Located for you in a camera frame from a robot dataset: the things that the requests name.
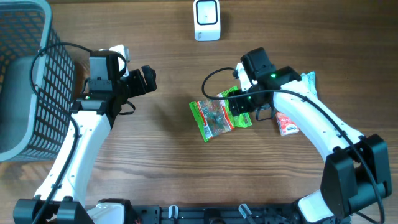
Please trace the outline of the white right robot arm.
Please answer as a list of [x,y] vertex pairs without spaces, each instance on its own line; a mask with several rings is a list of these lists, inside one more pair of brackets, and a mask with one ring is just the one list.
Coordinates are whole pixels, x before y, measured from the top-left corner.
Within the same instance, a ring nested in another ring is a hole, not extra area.
[[328,109],[293,68],[276,68],[259,47],[241,57],[234,77],[241,89],[229,96],[237,116],[266,106],[286,115],[309,138],[325,166],[319,190],[298,200],[305,223],[344,219],[392,193],[386,142],[365,136]]

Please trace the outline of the light blue wet wipes pack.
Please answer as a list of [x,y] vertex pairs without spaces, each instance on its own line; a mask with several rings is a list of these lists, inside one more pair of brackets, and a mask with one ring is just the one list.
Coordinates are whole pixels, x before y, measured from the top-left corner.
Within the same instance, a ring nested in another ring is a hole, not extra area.
[[315,72],[302,73],[300,76],[304,85],[310,90],[310,93],[313,94],[315,98],[318,98]]

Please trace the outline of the dark grey plastic basket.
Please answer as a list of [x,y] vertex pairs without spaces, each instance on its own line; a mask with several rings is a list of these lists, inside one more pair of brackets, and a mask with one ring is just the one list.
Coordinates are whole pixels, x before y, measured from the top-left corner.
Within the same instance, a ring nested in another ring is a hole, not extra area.
[[47,1],[1,1],[1,160],[56,158],[69,120],[75,65]]

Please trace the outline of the orange red small box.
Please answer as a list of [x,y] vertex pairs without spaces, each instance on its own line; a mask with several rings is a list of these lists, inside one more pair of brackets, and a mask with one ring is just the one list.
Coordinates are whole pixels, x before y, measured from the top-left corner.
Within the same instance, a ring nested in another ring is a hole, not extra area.
[[275,116],[281,136],[300,132],[298,126],[288,116],[281,112],[276,112]]

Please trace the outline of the green snack bag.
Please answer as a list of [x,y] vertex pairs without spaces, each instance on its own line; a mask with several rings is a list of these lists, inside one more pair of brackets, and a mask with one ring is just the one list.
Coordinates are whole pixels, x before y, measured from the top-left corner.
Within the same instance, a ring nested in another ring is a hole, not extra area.
[[189,103],[193,117],[205,142],[235,128],[252,126],[248,113],[233,116],[228,106],[227,100],[205,99]]

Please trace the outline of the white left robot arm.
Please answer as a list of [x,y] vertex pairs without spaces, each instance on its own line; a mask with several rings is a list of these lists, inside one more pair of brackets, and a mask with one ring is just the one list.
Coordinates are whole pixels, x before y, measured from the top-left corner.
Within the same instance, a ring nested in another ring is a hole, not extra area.
[[34,198],[20,199],[15,223],[138,223],[129,200],[103,199],[85,208],[93,166],[122,105],[155,91],[156,72],[148,65],[128,70],[129,49],[117,45],[90,53],[90,77],[70,108],[70,125],[60,152]]

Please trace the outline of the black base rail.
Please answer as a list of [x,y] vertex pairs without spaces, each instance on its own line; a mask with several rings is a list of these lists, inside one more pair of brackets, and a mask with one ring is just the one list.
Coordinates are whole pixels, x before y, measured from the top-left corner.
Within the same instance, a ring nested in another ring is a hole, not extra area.
[[132,206],[128,223],[132,224],[212,224],[307,223],[297,202],[274,203],[263,206],[169,207]]

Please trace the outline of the white barcode scanner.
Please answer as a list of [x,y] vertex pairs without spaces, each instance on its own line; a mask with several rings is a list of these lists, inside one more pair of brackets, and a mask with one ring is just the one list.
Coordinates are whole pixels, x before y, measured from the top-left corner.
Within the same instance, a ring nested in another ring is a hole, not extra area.
[[194,34],[196,41],[216,41],[221,37],[219,0],[194,0]]

